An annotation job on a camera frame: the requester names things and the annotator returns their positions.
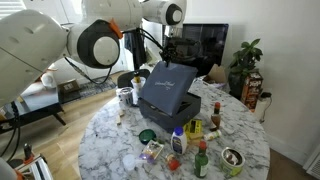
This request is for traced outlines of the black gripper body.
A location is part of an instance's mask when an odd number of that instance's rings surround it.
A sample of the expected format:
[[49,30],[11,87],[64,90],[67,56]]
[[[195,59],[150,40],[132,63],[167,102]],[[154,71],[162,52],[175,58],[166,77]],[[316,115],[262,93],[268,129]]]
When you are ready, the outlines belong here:
[[201,43],[192,39],[167,37],[162,51],[162,59],[166,62],[191,65],[201,60]]

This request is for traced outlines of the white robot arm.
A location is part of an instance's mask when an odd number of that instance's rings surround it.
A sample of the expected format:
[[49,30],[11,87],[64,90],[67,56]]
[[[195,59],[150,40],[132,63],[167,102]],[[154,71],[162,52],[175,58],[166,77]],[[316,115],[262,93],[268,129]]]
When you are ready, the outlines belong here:
[[140,28],[143,20],[179,29],[187,10],[187,0],[82,0],[81,5],[81,21],[70,27],[32,9],[0,20],[0,106],[63,57],[91,68],[112,67],[125,32]]

